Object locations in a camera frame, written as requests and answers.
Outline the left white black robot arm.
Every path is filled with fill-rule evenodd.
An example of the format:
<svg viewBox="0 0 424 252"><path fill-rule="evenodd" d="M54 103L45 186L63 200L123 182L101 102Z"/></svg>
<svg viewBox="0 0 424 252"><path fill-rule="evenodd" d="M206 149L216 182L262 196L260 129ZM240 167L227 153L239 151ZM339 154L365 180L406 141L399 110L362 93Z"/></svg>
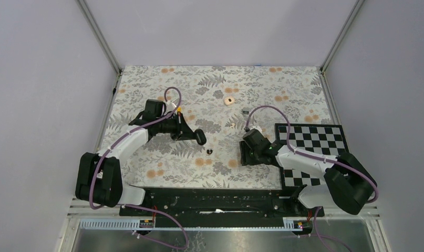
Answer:
<svg viewBox="0 0 424 252"><path fill-rule="evenodd" d="M179 107L170 101L149 99L124 135L98 153L82 155L75 197L94 208L132 205L138 215L149 214L151 200L145 197L144 189L123 183L121 166L157 134L169 134L173 141L195 140L198 145L206 144L204 132L193 131Z"/></svg>

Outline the black earbud charging case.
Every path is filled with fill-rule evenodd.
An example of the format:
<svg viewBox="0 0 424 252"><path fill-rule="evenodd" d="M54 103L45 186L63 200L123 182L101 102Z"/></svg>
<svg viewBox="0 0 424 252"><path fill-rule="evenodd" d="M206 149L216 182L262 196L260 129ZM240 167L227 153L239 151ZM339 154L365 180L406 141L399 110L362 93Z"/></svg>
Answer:
<svg viewBox="0 0 424 252"><path fill-rule="evenodd" d="M199 139L196 139L196 142L197 142L198 145L203 146L207 143L207 138L205 136L204 131L201 130L201 129L199 129L199 130L200 130Z"/></svg>

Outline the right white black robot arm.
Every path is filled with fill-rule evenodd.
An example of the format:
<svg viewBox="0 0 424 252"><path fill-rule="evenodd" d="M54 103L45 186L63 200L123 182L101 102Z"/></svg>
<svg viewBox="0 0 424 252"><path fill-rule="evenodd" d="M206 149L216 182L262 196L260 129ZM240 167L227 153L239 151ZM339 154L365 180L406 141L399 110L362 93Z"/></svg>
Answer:
<svg viewBox="0 0 424 252"><path fill-rule="evenodd" d="M293 214L304 216L311 208L337 206L357 215L378 198L378 186L362 164L348 152L339 156L318 154L300 149L288 141L270 142L257 129L251 129L240 141L241 164L266 164L298 170L324 181L306 186L290 202Z"/></svg>

